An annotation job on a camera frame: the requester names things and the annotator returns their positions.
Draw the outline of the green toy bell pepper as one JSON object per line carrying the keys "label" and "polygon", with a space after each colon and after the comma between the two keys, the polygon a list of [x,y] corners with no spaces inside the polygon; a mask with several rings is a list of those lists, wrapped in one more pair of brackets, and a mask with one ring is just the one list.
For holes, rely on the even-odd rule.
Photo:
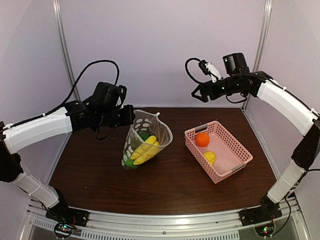
{"label": "green toy bell pepper", "polygon": [[140,133],[139,133],[139,136],[141,137],[141,139],[143,140],[143,141],[146,141],[148,138],[149,138],[149,134],[147,133],[147,132],[145,132],[145,131],[141,131]]}

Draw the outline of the clear polka dot zip bag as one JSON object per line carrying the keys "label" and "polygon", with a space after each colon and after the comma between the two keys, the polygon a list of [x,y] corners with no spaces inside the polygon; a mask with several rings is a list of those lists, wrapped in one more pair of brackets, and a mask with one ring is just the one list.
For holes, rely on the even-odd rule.
{"label": "clear polka dot zip bag", "polygon": [[137,169],[173,141],[171,129],[159,119],[160,112],[137,109],[134,114],[135,119],[129,127],[121,159],[121,166],[127,170]]}

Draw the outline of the yellow toy banana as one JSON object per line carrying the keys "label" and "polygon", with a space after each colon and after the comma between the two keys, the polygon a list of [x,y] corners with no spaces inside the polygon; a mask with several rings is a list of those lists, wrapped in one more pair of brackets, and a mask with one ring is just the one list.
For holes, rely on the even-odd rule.
{"label": "yellow toy banana", "polygon": [[134,152],[130,159],[133,160],[135,166],[141,165],[153,158],[159,151],[160,143],[155,135],[151,135],[143,142]]}

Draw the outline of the green striped toy watermelon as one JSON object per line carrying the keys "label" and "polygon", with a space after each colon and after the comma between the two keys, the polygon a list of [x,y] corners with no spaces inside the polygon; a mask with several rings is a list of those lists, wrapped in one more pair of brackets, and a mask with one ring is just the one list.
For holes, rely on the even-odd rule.
{"label": "green striped toy watermelon", "polygon": [[129,169],[135,169],[137,167],[136,165],[134,165],[134,161],[130,158],[124,162],[124,165]]}

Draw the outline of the orange toy fruit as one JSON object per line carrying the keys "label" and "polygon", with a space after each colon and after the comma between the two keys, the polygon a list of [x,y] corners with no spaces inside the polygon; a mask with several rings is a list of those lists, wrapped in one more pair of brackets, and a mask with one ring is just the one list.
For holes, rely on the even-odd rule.
{"label": "orange toy fruit", "polygon": [[195,141],[199,147],[207,147],[210,143],[210,136],[206,132],[199,132],[195,136]]}

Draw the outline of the yellow toy lemon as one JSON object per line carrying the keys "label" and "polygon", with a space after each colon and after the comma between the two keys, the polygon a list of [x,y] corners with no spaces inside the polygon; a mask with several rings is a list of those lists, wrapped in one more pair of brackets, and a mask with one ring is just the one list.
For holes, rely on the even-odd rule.
{"label": "yellow toy lemon", "polygon": [[213,151],[206,151],[206,152],[203,153],[203,156],[211,166],[214,165],[214,163],[215,163],[215,161],[217,159],[217,155]]}

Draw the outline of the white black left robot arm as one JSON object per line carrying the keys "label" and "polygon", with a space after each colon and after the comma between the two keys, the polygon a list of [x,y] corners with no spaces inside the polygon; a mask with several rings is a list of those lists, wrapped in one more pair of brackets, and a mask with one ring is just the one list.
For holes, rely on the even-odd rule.
{"label": "white black left robot arm", "polygon": [[89,98],[61,104],[49,113],[21,122],[0,124],[0,180],[12,183],[37,198],[61,222],[72,218],[72,211],[62,194],[27,173],[18,152],[43,140],[91,129],[96,134],[102,127],[115,129],[129,126],[135,119],[134,107],[123,102],[127,88],[99,82]]}

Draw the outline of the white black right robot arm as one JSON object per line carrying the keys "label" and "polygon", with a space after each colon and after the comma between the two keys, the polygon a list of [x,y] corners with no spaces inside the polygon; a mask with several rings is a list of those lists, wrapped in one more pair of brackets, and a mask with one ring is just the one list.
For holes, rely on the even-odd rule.
{"label": "white black right robot arm", "polygon": [[256,210],[259,220],[268,220],[279,203],[307,174],[320,153],[320,115],[307,106],[293,93],[281,86],[263,71],[251,72],[241,52],[225,55],[224,66],[228,77],[223,78],[216,67],[206,61],[195,59],[202,72],[210,77],[207,82],[195,80],[198,84],[191,93],[201,102],[213,101],[220,97],[240,94],[243,98],[251,95],[269,104],[287,118],[303,136],[294,149],[291,161],[281,177],[261,199]]}

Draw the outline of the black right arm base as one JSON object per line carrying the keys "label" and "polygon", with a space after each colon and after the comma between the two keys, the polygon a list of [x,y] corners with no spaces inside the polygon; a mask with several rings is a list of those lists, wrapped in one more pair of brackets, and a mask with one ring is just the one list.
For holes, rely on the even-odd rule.
{"label": "black right arm base", "polygon": [[243,226],[268,222],[282,216],[279,202],[274,203],[266,195],[260,200],[260,206],[243,208],[238,214]]}

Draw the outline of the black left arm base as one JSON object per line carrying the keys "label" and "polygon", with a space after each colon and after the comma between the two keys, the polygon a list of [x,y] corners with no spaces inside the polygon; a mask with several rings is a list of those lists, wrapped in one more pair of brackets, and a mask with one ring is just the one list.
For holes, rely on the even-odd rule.
{"label": "black left arm base", "polygon": [[46,208],[45,216],[61,224],[86,227],[89,212],[86,210],[69,207],[62,192],[57,188],[54,190],[57,192],[58,203],[51,208]]}

